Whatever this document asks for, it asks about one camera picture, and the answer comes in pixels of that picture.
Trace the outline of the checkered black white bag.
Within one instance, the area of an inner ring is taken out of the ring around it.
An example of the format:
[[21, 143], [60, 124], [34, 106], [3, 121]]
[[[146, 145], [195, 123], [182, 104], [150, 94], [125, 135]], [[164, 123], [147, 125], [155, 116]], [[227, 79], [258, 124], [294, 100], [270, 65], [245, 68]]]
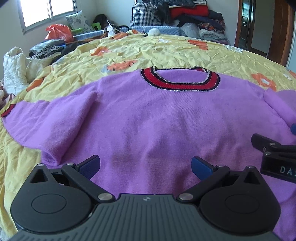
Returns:
[[151, 3], [136, 3], [132, 7], [130, 27], [161, 26], [158, 8]]

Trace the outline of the purple sweater red collar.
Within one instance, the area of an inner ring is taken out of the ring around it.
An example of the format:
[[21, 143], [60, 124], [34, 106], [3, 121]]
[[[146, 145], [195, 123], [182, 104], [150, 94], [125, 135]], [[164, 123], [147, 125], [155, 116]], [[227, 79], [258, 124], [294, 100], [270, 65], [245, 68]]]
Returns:
[[106, 76], [52, 101], [20, 101], [3, 124], [50, 167], [98, 155], [94, 183], [120, 193], [173, 193], [196, 181], [198, 155], [231, 168], [260, 166], [254, 133], [294, 144], [295, 91], [263, 89], [202, 68]]

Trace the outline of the floral white pillow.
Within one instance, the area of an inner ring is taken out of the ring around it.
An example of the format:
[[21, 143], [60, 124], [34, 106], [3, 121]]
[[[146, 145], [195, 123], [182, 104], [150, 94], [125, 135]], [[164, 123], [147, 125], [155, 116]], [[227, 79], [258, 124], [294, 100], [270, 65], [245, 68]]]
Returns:
[[72, 15], [67, 15], [65, 18], [69, 23], [71, 29], [73, 30], [81, 29], [82, 33], [89, 33], [94, 31], [83, 11], [79, 11]]

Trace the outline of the window with grey frame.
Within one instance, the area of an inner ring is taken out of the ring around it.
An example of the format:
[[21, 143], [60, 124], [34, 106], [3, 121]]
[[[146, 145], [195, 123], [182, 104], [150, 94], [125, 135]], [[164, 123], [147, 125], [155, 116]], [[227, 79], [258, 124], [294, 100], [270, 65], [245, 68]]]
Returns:
[[17, 1], [22, 32], [25, 34], [67, 14], [76, 13], [76, 1]]

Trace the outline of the yellow floral bed quilt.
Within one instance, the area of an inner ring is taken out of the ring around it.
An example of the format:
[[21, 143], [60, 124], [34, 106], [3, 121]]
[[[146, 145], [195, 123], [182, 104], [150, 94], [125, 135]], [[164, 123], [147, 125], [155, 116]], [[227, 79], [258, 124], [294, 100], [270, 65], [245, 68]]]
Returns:
[[212, 42], [161, 35], [129, 34], [94, 40], [77, 47], [49, 66], [1, 111], [1, 229], [12, 237], [17, 229], [10, 208], [37, 163], [41, 151], [18, 144], [5, 129], [4, 114], [20, 101], [52, 101], [106, 76], [147, 68], [202, 68], [247, 80], [263, 89], [294, 90], [295, 76], [259, 55]]

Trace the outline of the green plastic stool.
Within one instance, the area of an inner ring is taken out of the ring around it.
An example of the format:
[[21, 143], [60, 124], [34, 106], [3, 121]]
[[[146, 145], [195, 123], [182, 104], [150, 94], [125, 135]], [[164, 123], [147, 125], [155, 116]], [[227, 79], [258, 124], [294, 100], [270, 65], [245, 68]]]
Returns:
[[[91, 32], [100, 31], [101, 25], [100, 25], [100, 23], [92, 23], [91, 28], [92, 28]], [[70, 31], [71, 31], [72, 35], [74, 35], [74, 36], [87, 33], [82, 28], [70, 29]]]

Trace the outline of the wooden door frame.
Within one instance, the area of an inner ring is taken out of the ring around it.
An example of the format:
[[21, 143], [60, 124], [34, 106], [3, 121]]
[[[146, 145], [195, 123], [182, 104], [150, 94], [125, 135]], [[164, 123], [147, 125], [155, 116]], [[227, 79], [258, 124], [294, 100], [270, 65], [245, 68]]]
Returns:
[[239, 1], [234, 46], [286, 66], [295, 33], [295, 1]]

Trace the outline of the leopard print garment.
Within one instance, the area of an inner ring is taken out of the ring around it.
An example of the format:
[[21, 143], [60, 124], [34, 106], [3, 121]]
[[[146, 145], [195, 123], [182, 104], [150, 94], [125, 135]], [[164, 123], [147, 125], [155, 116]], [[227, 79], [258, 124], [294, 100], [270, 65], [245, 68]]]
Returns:
[[39, 44], [34, 45], [29, 50], [29, 57], [44, 59], [57, 52], [62, 52], [62, 50], [65, 47], [66, 47], [66, 43], [64, 40], [61, 40], [61, 39], [45, 40]]

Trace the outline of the white quilted jacket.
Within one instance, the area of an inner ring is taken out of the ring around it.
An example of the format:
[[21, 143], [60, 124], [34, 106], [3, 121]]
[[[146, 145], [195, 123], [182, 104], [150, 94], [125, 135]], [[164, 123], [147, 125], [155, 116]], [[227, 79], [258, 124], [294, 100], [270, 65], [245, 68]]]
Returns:
[[17, 95], [51, 62], [51, 58], [29, 58], [19, 47], [10, 49], [4, 55], [4, 90]]

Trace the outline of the white fluffy ball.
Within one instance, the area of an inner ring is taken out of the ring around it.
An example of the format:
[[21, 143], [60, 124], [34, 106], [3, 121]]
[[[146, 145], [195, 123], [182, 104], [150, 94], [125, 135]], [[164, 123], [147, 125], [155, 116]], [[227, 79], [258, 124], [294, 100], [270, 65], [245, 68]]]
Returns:
[[152, 28], [152, 29], [150, 29], [149, 31], [148, 31], [148, 36], [153, 36], [153, 37], [155, 37], [155, 36], [159, 36], [160, 34], [161, 34], [161, 32], [160, 32], [160, 30], [159, 29], [157, 29], [157, 28]]

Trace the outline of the blue quilted blanket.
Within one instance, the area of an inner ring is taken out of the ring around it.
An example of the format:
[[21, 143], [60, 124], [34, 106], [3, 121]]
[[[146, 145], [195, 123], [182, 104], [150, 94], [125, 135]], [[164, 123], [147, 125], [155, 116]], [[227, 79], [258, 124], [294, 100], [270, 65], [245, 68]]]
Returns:
[[[138, 32], [148, 33], [149, 30], [153, 28], [158, 29], [161, 34], [187, 37], [187, 35], [181, 28], [174, 27], [174, 26], [143, 26], [143, 27], [131, 27], [131, 28], [127, 28], [126, 26], [123, 26], [122, 28], [119, 28], [119, 30], [122, 32], [128, 32], [129, 30], [136, 30]], [[75, 41], [82, 41], [88, 38], [102, 36], [103, 34], [104, 34], [104, 30], [99, 30], [99, 31], [93, 31], [89, 33], [75, 35], [73, 38]]]

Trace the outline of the pile of folded clothes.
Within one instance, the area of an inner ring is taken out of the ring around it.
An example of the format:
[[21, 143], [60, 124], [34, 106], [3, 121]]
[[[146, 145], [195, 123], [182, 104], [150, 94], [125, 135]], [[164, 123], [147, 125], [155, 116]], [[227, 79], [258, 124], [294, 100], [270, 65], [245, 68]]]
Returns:
[[163, 25], [175, 25], [178, 28], [185, 24], [197, 27], [199, 39], [229, 44], [225, 34], [225, 22], [222, 13], [208, 8], [207, 1], [144, 1], [153, 4]]

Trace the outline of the orange plastic bag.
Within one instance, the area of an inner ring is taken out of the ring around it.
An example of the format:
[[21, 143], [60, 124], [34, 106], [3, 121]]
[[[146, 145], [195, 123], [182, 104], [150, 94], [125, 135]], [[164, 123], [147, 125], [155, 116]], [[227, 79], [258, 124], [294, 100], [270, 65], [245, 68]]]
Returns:
[[74, 37], [70, 28], [66, 25], [62, 24], [53, 24], [46, 27], [46, 31], [48, 32], [45, 40], [53, 40], [59, 39], [64, 40], [66, 43], [73, 42]]

